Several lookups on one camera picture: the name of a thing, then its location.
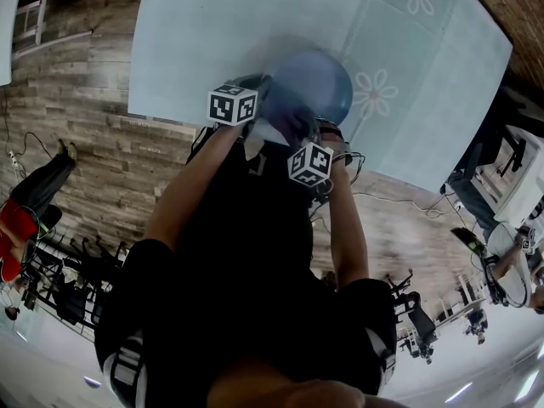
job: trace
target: blue jeans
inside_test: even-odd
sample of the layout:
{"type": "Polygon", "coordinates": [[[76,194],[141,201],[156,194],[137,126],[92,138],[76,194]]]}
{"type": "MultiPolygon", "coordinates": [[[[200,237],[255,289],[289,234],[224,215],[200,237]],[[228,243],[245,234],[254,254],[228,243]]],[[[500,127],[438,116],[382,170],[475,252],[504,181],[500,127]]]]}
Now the blue jeans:
{"type": "Polygon", "coordinates": [[[484,197],[474,187],[474,184],[463,173],[459,171],[451,173],[448,178],[448,184],[456,193],[462,205],[476,218],[478,225],[484,231],[484,239],[487,243],[491,232],[499,224],[494,219],[495,213],[484,197]]]}

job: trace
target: neck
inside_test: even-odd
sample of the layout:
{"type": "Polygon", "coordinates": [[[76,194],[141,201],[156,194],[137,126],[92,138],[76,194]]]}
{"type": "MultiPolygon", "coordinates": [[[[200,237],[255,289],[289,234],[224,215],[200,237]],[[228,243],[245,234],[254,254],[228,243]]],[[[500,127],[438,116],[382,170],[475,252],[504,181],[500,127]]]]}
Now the neck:
{"type": "Polygon", "coordinates": [[[245,359],[232,365],[213,383],[207,396],[207,408],[241,408],[250,400],[291,383],[271,365],[245,359]]]}

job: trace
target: light blue tablecloth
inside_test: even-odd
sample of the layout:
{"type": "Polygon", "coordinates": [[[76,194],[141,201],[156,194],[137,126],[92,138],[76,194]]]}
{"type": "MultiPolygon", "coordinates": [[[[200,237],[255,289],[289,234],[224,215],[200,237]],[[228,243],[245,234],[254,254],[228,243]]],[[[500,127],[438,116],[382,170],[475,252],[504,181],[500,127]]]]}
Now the light blue tablecloth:
{"type": "Polygon", "coordinates": [[[341,61],[342,125],[366,167],[437,190],[495,96],[512,45],[477,0],[142,0],[129,111],[206,125],[206,94],[306,48],[341,61]]]}

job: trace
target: person in red shirt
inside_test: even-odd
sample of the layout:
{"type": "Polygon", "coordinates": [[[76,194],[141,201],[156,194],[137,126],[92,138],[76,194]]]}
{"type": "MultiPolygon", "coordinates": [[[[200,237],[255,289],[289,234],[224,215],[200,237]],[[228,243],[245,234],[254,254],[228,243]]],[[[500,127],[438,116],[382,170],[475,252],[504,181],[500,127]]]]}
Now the person in red shirt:
{"type": "Polygon", "coordinates": [[[0,261],[2,281],[10,282],[21,270],[26,242],[38,230],[42,215],[76,166],[77,148],[57,142],[58,153],[11,191],[0,214],[0,261]]]}

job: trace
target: black t-shirt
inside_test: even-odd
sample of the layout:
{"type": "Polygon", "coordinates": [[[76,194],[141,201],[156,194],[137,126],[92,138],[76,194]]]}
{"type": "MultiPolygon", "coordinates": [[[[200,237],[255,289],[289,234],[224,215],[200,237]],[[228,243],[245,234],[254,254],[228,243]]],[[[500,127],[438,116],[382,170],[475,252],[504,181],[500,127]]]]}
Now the black t-shirt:
{"type": "Polygon", "coordinates": [[[295,382],[331,379],[377,393],[381,364],[366,328],[396,350],[386,283],[357,280],[334,292],[308,267],[236,263],[188,265],[159,241],[136,244],[95,332],[100,365],[143,334],[148,406],[179,398],[206,406],[213,381],[244,355],[295,382]]]}

